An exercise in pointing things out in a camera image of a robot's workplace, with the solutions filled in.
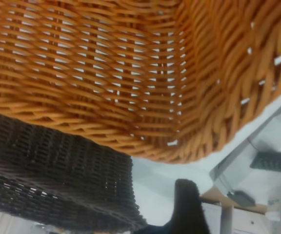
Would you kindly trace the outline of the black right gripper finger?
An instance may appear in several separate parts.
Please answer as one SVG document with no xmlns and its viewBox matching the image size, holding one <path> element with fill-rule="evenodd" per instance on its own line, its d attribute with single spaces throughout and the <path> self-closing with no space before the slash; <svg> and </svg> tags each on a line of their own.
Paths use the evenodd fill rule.
<svg viewBox="0 0 281 234">
<path fill-rule="evenodd" d="M 175 182 L 171 234 L 209 234 L 200 193 L 196 183 L 188 179 Z"/>
</svg>

